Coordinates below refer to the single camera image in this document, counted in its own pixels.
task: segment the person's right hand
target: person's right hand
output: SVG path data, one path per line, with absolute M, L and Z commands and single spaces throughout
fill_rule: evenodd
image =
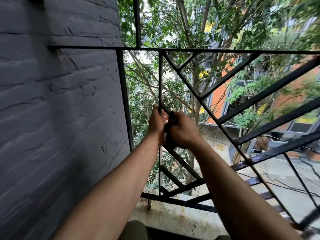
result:
M 198 126 L 182 111 L 174 112 L 178 125 L 170 127 L 170 133 L 175 142 L 189 148 L 191 144 L 202 139 Z

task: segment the person's right arm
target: person's right arm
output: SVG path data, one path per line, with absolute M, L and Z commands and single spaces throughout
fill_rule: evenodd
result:
M 280 214 L 208 145 L 197 125 L 177 112 L 178 125 L 170 128 L 173 139 L 196 157 L 214 206 L 232 239 L 301 240 Z

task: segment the hand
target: hand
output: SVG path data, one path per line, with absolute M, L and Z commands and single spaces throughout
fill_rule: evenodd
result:
M 170 127 L 170 133 L 175 142 L 189 148 L 191 144 L 202 139 L 198 126 L 182 111 L 175 112 L 178 125 Z
M 149 119 L 149 134 L 157 134 L 159 136 L 159 143 L 162 145 L 163 136 L 164 136 L 164 128 L 165 121 L 168 120 L 168 115 L 164 110 L 162 110 L 162 114 L 159 114 L 158 104 L 155 104 L 152 113 Z

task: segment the person's left hand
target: person's left hand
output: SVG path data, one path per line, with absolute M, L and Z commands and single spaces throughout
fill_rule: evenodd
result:
M 149 119 L 149 133 L 157 134 L 159 136 L 160 145 L 162 145 L 165 122 L 168 120 L 169 116 L 164 112 L 164 110 L 162 110 L 162 114 L 160 115 L 158 108 L 158 104 L 153 106 Z

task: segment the forearm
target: forearm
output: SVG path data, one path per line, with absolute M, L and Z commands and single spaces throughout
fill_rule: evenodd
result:
M 159 149 L 148 134 L 71 212 L 55 239 L 117 239 L 137 204 Z
M 233 239 L 301 239 L 278 212 L 204 141 L 190 145 L 226 230 Z

